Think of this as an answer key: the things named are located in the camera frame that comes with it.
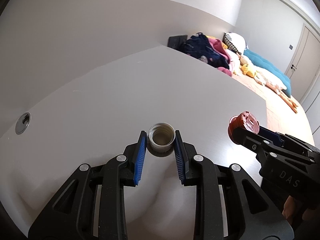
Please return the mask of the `right hand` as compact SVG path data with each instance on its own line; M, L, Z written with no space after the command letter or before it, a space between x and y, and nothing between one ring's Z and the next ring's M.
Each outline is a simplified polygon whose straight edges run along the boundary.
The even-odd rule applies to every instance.
M319 222L319 206L316 209L306 209L295 198L288 196L283 206L282 215L290 225L301 221Z

